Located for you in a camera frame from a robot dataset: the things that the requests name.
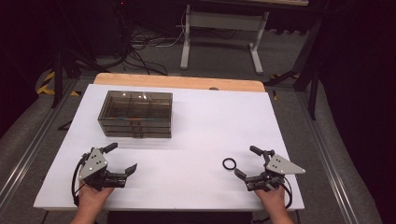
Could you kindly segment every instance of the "rubber ring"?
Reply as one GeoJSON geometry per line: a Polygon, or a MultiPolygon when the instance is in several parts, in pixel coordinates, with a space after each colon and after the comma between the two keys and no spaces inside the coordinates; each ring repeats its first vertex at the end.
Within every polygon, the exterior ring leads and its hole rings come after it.
{"type": "Polygon", "coordinates": [[[224,168],[225,168],[226,170],[234,170],[234,169],[236,168],[236,161],[235,161],[233,158],[226,158],[226,159],[223,161],[223,166],[224,166],[224,168]],[[225,162],[226,162],[226,161],[232,161],[232,162],[233,162],[233,168],[227,167],[227,166],[225,165],[225,162]]]}

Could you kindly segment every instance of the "gray floor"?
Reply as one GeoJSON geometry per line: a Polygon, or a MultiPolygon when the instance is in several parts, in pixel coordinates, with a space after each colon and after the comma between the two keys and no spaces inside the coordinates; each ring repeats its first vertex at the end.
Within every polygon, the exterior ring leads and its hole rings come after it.
{"type": "MultiPolygon", "coordinates": [[[[227,40],[205,32],[196,33],[191,37],[190,62],[187,70],[179,69],[181,42],[168,48],[147,47],[139,53],[145,61],[164,65],[172,76],[264,81],[273,74],[283,74],[290,70],[305,40],[305,36],[296,33],[275,35],[275,32],[264,32],[259,47],[264,75],[257,76],[248,52],[248,42],[252,38],[254,38],[254,33],[247,32],[236,32],[232,39],[227,40]]],[[[145,74],[144,69],[134,70],[122,64],[109,70],[117,73],[145,74]]],[[[78,81],[74,91],[84,92],[87,85],[92,83],[93,75],[93,72],[84,72],[84,76],[78,81]]],[[[348,157],[332,121],[332,113],[326,102],[323,88],[320,86],[318,92],[317,121],[312,121],[306,117],[306,105],[301,101],[302,98],[306,98],[307,93],[294,92],[291,88],[292,83],[293,80],[286,80],[277,87],[266,87],[266,89],[277,93],[277,100],[272,94],[270,95],[290,159],[307,171],[305,175],[298,176],[305,204],[305,210],[300,211],[301,222],[381,223],[375,203],[348,157]],[[318,127],[322,143],[318,142],[312,127],[318,127]],[[347,198],[356,217],[354,220],[358,221],[347,221],[343,215],[343,209],[340,208],[340,203],[334,195],[334,186],[329,180],[326,165],[323,164],[324,160],[319,150],[320,144],[324,144],[336,167],[336,173],[343,181],[347,198]]],[[[43,219],[45,211],[33,208],[35,196],[41,187],[41,180],[50,168],[66,135],[66,131],[58,131],[57,128],[74,117],[80,99],[79,96],[67,97],[64,106],[59,110],[59,115],[50,126],[47,138],[43,145],[39,146],[33,163],[1,214],[0,223],[40,223],[43,219]]],[[[0,140],[1,183],[7,182],[13,167],[29,148],[35,133],[51,111],[51,103],[51,95],[40,94],[39,99],[25,111],[0,140]]],[[[45,223],[68,223],[73,215],[74,212],[49,212],[45,223]]],[[[254,215],[265,217],[264,213],[254,215]]],[[[295,221],[297,220],[294,213],[291,213],[291,216],[295,221]]],[[[100,223],[106,223],[106,214],[101,214],[98,220],[100,223]]]]}

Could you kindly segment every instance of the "white table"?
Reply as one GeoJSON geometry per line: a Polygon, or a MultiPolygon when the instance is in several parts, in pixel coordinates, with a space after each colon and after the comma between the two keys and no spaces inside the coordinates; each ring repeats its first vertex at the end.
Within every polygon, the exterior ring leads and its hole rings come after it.
{"type": "MultiPolygon", "coordinates": [[[[34,207],[76,209],[70,186],[78,160],[91,147],[113,142],[119,147],[105,154],[107,169],[123,173],[137,163],[137,170],[108,198],[105,209],[112,211],[262,210],[255,193],[222,161],[234,158],[237,168],[252,176],[262,172],[264,162],[249,151],[252,145],[289,158],[266,92],[90,85],[34,207]],[[97,118],[110,90],[172,92],[172,138],[105,137],[97,118]]],[[[290,210],[304,209],[295,176],[287,178],[293,191],[290,210]]]]}

